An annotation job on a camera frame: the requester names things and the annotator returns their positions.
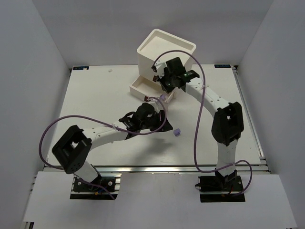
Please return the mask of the lilac small lego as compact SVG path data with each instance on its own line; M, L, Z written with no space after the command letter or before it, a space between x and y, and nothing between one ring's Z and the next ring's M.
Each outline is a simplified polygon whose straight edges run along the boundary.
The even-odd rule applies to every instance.
M181 130L179 128L173 130L174 136L179 136L181 134Z

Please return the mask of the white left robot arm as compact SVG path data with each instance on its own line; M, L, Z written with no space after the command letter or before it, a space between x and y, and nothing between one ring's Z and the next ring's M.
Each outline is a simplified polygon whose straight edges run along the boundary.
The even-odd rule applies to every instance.
M66 174L74 174L81 180L99 184L100 174L86 159L89 152L99 146L124 141L149 132L173 130L166 117L166 111L157 103L143 103L135 112L129 112L118 122L109 126L81 129L70 126L52 148L52 153Z

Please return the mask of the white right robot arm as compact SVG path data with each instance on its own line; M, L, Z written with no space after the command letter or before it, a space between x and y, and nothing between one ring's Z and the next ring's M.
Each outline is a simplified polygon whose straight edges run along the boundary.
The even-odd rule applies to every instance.
M236 146L244 130L242 106L231 103L216 94L203 82L203 76L194 70L187 71L179 57L166 62L157 60L152 69L154 81L166 93L181 89L195 98L213 118L211 133L217 142L216 180L223 186L237 176L235 168Z

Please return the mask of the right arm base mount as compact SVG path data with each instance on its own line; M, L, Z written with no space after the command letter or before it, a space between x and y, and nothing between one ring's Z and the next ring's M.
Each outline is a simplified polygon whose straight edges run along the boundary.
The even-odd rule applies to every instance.
M195 188L199 190L201 203L238 203L245 202L244 187L240 176L222 186L215 176L198 177Z

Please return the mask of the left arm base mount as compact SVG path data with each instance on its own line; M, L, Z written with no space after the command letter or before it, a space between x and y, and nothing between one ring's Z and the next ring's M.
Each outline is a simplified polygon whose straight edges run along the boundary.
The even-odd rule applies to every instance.
M74 176L70 199L74 200L115 200L120 189L119 176L99 176L94 185Z

